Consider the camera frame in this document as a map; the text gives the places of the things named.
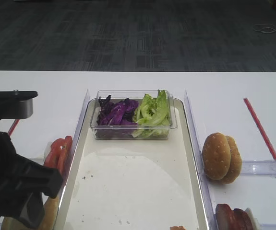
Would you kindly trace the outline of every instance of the plastic container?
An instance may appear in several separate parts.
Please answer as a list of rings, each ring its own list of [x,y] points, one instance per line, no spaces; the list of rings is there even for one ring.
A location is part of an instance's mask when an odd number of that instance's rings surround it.
[[[152,91],[98,91],[96,96],[96,103],[91,118],[90,128],[93,131],[95,139],[168,139],[171,129],[177,128],[175,108],[173,96],[166,91],[167,103],[170,108],[169,113],[169,125],[168,126],[99,126],[97,124],[97,118],[100,112],[99,98],[106,98],[111,95],[111,102],[118,103],[126,98],[133,99],[141,104],[141,101],[145,94],[151,95],[156,98],[158,95],[157,90]],[[132,133],[136,130],[147,131],[152,133],[149,137],[133,137]]]

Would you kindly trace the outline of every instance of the gray carpet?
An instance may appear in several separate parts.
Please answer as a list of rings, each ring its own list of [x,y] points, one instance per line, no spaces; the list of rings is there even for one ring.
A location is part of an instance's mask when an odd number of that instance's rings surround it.
[[[276,71],[266,0],[0,0],[0,70]]]

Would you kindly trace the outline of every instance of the green lettuce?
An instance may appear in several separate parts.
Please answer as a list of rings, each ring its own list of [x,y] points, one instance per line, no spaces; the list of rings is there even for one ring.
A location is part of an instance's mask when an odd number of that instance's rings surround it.
[[[133,121],[140,126],[169,126],[170,120],[167,94],[158,90],[157,98],[145,94],[141,105],[135,110]],[[132,133],[134,138],[148,138],[150,136],[167,136],[168,129],[137,129]]]

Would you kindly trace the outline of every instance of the red straw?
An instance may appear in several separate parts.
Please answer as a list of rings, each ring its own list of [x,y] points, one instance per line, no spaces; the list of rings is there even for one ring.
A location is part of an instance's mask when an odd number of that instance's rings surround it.
[[[250,104],[249,99],[244,98],[243,100],[244,100],[245,104],[247,105],[247,107],[248,107],[248,109],[249,109],[249,111],[250,111],[250,113],[251,113],[251,115],[252,115],[252,117],[253,117],[253,119],[254,119],[260,133],[261,133],[261,135],[263,136],[263,139],[264,139],[269,151],[271,152],[271,155],[272,155],[273,159],[276,160],[276,151],[274,150],[274,148],[273,148],[266,132],[264,131],[264,128],[263,128],[261,122],[259,121],[256,113],[254,112],[254,109],[253,109],[252,105]]]
[[[17,126],[18,122],[19,122],[19,119],[16,119],[16,120],[13,122],[12,126],[10,127],[10,129],[9,129],[9,131],[8,131],[9,136],[11,136],[11,134],[12,134],[12,132],[14,131],[15,127]]]

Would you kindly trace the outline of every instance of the sliced tomato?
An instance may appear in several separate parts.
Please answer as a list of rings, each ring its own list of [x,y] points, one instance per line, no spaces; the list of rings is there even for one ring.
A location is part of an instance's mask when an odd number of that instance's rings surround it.
[[[52,144],[51,144],[51,149],[53,148],[59,148],[61,149],[62,146],[64,145],[64,142],[65,142],[65,139],[62,139],[62,138],[59,138],[59,139],[56,139]]]
[[[58,168],[62,175],[65,162],[72,147],[72,137],[66,136],[65,139],[59,138],[50,147],[51,150],[45,159],[44,166]]]
[[[61,175],[63,174],[65,162],[67,160],[67,157],[69,155],[71,147],[72,147],[72,137],[66,136],[64,148],[62,149],[62,151],[60,153],[59,160],[58,160],[58,169],[59,169]]]
[[[66,162],[66,156],[67,156],[66,150],[62,149],[61,155],[58,160],[58,165],[57,165],[57,168],[59,169],[59,172],[61,175],[63,175],[64,165]]]

